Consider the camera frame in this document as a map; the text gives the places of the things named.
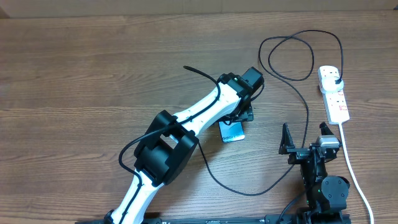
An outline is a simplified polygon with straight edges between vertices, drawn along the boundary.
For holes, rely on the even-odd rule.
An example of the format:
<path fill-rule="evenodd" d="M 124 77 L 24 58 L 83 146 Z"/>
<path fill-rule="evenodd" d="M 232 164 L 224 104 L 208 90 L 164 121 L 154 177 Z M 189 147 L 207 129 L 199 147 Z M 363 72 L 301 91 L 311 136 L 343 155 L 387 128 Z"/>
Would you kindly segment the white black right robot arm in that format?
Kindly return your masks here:
<path fill-rule="evenodd" d="M 303 179 L 304 192 L 301 197 L 307 198 L 307 206 L 297 210 L 294 215 L 283 211 L 277 223 L 350 223 L 349 216 L 342 211 L 347 208 L 346 199 L 350 183 L 342 176 L 328 175 L 326 163 L 337 157 L 342 146 L 341 141 L 330 131 L 326 123 L 320 124 L 321 135 L 309 147 L 296 147 L 287 124 L 283 124 L 279 154 L 289 156 L 288 163 L 299 165 Z"/>

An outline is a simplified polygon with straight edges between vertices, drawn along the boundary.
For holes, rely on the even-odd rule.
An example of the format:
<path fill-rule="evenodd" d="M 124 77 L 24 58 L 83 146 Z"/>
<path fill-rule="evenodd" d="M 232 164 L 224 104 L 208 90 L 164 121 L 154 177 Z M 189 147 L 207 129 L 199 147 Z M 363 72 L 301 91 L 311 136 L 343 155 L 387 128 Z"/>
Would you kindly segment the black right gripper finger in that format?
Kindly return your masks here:
<path fill-rule="evenodd" d="M 334 134 L 332 133 L 332 131 L 330 130 L 330 128 L 327 126 L 326 122 L 322 122 L 319 125 L 320 131 L 321 131 L 321 135 L 322 136 L 333 136 Z"/>
<path fill-rule="evenodd" d="M 289 154 L 295 148 L 292 136 L 289 131 L 287 123 L 282 126 L 282 137 L 279 146 L 279 154 Z"/>

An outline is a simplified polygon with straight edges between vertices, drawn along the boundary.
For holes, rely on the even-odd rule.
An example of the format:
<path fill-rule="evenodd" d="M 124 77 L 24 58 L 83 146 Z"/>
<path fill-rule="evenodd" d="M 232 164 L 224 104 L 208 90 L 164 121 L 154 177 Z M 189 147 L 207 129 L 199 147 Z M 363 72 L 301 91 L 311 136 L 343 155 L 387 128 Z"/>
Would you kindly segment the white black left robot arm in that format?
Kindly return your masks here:
<path fill-rule="evenodd" d="M 133 179 L 120 206 L 104 216 L 104 223 L 142 223 L 158 190 L 187 165 L 199 143 L 197 136 L 223 118 L 245 120 L 264 77 L 251 67 L 243 75 L 224 73 L 212 82 L 215 88 L 199 102 L 175 114 L 161 111 L 142 136 L 123 147 L 118 162 Z"/>

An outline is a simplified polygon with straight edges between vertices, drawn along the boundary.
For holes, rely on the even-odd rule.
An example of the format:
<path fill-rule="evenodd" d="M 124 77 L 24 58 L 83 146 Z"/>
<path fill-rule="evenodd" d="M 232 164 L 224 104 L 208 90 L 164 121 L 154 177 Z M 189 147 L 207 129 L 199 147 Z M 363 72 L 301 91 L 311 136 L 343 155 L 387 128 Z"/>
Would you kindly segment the black smartphone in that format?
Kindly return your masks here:
<path fill-rule="evenodd" d="M 243 126 L 241 122 L 227 122 L 220 121 L 219 128 L 221 133 L 221 140 L 224 143 L 240 141 L 245 138 Z"/>

